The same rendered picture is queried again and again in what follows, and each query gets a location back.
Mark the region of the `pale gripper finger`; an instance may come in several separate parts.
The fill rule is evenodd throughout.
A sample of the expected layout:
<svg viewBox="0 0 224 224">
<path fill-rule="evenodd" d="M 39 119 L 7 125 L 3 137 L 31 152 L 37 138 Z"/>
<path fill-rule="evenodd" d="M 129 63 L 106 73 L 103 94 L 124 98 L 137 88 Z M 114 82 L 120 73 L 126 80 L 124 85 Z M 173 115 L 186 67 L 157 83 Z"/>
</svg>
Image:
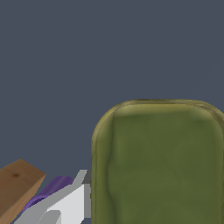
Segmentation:
<svg viewBox="0 0 224 224">
<path fill-rule="evenodd" d="M 80 170 L 71 185 L 27 208 L 15 224 L 81 224 L 91 217 L 91 171 Z"/>
</svg>

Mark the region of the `purple curved object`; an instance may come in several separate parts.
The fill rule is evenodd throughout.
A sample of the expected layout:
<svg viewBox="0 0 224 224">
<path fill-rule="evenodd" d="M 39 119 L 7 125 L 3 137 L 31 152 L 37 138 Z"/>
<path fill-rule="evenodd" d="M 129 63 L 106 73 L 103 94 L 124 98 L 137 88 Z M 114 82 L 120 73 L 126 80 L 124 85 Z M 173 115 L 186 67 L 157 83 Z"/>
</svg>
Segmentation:
<svg viewBox="0 0 224 224">
<path fill-rule="evenodd" d="M 64 188 L 65 186 L 71 185 L 74 180 L 68 176 L 58 176 L 52 179 L 49 184 L 38 194 L 33 196 L 24 206 L 23 213 L 26 209 L 36 205 L 41 200 L 49 197 L 53 193 L 56 193 L 58 190 Z"/>
</svg>

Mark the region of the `brown wooden block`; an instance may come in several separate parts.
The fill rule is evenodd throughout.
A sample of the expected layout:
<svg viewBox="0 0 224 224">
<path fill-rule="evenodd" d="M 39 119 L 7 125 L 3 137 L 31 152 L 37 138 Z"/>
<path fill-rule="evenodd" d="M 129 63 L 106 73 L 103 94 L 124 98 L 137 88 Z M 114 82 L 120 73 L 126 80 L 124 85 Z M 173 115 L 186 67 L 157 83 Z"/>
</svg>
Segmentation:
<svg viewBox="0 0 224 224">
<path fill-rule="evenodd" d="M 46 174 L 19 159 L 0 169 L 0 224 L 10 224 L 35 195 Z"/>
</svg>

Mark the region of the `green rectangular tray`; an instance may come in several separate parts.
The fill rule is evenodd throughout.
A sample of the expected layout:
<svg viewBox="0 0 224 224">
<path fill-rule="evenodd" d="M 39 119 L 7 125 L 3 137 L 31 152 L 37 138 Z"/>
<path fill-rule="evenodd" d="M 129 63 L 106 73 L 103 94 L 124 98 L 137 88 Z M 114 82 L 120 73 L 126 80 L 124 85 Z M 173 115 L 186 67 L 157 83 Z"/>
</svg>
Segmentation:
<svg viewBox="0 0 224 224">
<path fill-rule="evenodd" d="M 130 100 L 91 139 L 91 224 L 224 224 L 224 113 Z"/>
</svg>

